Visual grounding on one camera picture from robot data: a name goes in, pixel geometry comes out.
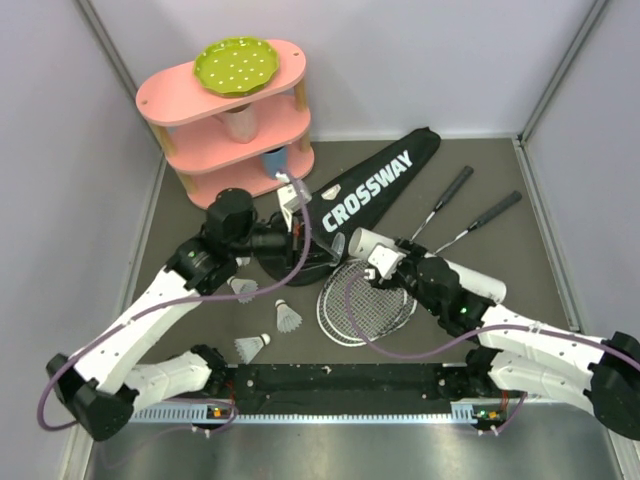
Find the clear tube lid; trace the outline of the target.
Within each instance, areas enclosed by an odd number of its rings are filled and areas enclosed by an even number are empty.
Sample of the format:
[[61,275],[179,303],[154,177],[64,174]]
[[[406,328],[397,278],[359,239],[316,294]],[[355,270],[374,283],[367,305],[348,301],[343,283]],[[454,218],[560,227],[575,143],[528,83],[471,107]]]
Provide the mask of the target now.
[[330,253],[331,253],[330,265],[331,266],[337,266],[341,263],[343,259],[345,245],[346,245],[345,235],[342,232],[338,232],[334,236],[331,244],[331,249],[330,249]]

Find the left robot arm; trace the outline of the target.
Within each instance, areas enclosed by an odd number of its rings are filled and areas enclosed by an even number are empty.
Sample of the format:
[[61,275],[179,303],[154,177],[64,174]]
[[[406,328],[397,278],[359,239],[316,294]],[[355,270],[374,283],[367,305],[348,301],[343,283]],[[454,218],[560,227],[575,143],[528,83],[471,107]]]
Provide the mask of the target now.
[[49,381],[37,406],[40,427],[53,428],[44,419],[50,394],[96,442],[114,437],[149,406],[187,393],[220,394],[226,365],[212,347],[197,345],[157,364],[140,360],[187,313],[223,301],[217,291],[236,274],[238,259],[286,258],[293,238],[290,228],[258,221],[247,191],[224,190],[208,207],[200,231],[176,248],[136,301],[84,348],[48,362]]

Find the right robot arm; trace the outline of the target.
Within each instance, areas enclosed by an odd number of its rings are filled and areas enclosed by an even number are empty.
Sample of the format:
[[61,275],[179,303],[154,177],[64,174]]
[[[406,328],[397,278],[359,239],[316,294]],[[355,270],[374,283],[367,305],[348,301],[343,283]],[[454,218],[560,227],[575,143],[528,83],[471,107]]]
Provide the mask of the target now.
[[428,253],[411,242],[378,238],[353,254],[371,266],[375,287],[399,287],[437,317],[450,335],[474,340],[466,380],[476,394],[520,391],[573,405],[609,430],[639,438],[639,342],[571,333],[502,303],[505,285]]

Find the white shuttlecock tube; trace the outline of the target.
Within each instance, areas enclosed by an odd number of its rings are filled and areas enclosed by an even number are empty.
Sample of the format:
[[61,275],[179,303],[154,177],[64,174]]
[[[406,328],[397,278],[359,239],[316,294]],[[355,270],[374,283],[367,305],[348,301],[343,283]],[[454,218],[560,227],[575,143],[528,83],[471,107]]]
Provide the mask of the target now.
[[[408,256],[410,248],[417,247],[417,244],[410,242],[408,247],[400,247],[396,244],[396,241],[391,238],[367,229],[357,228],[349,241],[348,253],[352,257],[365,260],[370,265],[377,266],[376,263],[370,261],[370,257],[378,247],[384,247],[387,251],[393,251],[395,256],[400,258],[401,256]],[[464,289],[486,299],[490,299],[496,304],[504,301],[507,293],[507,287],[504,282],[452,261],[445,260],[445,262],[459,275],[460,284]]]

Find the white shuttlecock top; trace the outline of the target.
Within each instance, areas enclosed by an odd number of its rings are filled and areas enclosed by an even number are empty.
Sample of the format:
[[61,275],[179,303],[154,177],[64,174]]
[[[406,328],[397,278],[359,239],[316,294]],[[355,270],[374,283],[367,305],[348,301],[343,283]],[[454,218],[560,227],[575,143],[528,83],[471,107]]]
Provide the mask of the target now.
[[255,298],[255,292],[258,290],[258,283],[252,279],[232,276],[227,280],[227,284],[231,288],[234,298],[241,304],[251,302]]

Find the white shuttlecock bottom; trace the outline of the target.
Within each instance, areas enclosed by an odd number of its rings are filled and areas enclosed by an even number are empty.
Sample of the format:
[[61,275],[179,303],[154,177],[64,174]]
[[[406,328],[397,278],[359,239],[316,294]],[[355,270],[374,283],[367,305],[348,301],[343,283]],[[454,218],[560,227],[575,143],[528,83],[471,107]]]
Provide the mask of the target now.
[[237,338],[234,340],[234,347],[243,364],[250,364],[260,351],[271,343],[271,337],[267,333],[262,333],[254,337]]

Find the white shuttlecock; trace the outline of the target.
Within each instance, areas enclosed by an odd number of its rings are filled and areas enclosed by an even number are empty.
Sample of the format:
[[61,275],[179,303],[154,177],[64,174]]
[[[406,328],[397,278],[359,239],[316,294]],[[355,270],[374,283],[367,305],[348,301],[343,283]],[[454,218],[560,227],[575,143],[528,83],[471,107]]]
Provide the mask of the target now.
[[252,279],[232,276],[227,280],[227,284],[231,288],[234,298],[241,304],[251,302],[255,298],[255,292],[258,290],[258,283]]
[[293,310],[284,299],[275,302],[276,328],[280,333],[290,333],[299,328],[303,322],[302,316]]
[[254,337],[237,338],[234,340],[234,347],[243,364],[250,364],[260,351],[271,343],[271,337],[267,333],[262,333]]

